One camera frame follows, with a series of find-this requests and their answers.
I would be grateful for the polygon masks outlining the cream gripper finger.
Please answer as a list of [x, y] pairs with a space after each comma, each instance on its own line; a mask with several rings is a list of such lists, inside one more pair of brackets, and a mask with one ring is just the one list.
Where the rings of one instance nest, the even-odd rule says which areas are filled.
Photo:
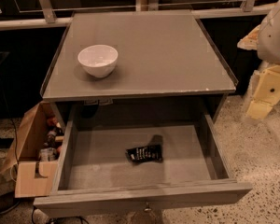
[[252, 100], [246, 111], [246, 115], [252, 119], [265, 119], [272, 111], [273, 107], [269, 103]]

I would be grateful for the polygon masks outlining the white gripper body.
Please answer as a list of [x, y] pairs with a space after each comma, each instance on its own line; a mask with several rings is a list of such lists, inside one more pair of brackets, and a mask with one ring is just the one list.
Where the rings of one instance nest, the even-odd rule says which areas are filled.
[[253, 99], [271, 106], [280, 101], [280, 65], [266, 68], [260, 73]]

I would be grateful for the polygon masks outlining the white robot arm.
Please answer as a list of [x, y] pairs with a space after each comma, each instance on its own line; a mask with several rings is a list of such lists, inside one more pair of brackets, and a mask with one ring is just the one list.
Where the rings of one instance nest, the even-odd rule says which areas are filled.
[[246, 116], [251, 119], [265, 119], [280, 101], [280, 0], [237, 47], [255, 50], [266, 63], [259, 71], [259, 82], [246, 110]]

